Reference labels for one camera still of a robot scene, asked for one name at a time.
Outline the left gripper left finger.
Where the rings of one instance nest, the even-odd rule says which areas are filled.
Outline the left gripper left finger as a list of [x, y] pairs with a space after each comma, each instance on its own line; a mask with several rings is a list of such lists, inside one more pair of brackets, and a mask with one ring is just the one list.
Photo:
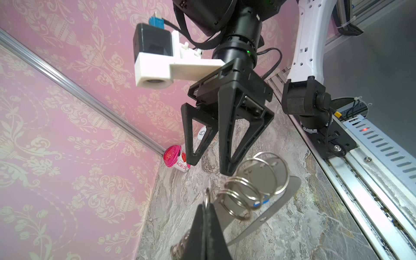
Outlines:
[[181, 260], [207, 259], [205, 210], [203, 204], [197, 207]]

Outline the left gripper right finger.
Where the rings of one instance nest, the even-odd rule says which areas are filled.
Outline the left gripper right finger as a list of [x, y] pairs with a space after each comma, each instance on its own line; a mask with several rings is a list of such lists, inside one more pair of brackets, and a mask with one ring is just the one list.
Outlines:
[[213, 204], [205, 209], [205, 259], [232, 260]]

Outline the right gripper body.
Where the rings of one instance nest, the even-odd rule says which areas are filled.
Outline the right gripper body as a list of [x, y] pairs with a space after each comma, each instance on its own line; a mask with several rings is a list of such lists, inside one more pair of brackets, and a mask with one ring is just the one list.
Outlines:
[[272, 121], [274, 112], [265, 103], [272, 89], [253, 69], [236, 59], [194, 83], [187, 94], [187, 121]]

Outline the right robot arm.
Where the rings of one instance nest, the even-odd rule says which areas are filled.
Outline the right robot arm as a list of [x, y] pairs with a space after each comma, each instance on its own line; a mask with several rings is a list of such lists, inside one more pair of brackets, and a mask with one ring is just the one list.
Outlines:
[[[189, 88], [196, 104], [181, 108], [186, 161], [195, 166], [215, 137], [219, 165], [231, 176], [274, 119], [265, 105], [272, 88], [254, 69], [263, 21], [276, 15], [282, 1], [174, 1], [180, 32], [189, 37], [185, 20], [192, 20], [211, 39], [195, 43], [213, 50], [221, 66]], [[323, 158], [344, 157], [356, 142], [340, 127], [331, 128], [332, 101], [323, 85], [323, 55], [335, 1], [298, 1], [299, 27], [294, 58], [282, 94], [282, 109], [299, 117]]]

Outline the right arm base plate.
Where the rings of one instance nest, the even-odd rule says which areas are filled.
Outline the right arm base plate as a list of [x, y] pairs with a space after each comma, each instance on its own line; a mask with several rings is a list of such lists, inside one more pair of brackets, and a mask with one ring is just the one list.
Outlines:
[[331, 124], [328, 134], [326, 127], [319, 130], [308, 130], [304, 127], [304, 131], [323, 159], [342, 158], [347, 152], [357, 148], [355, 140], [336, 122]]

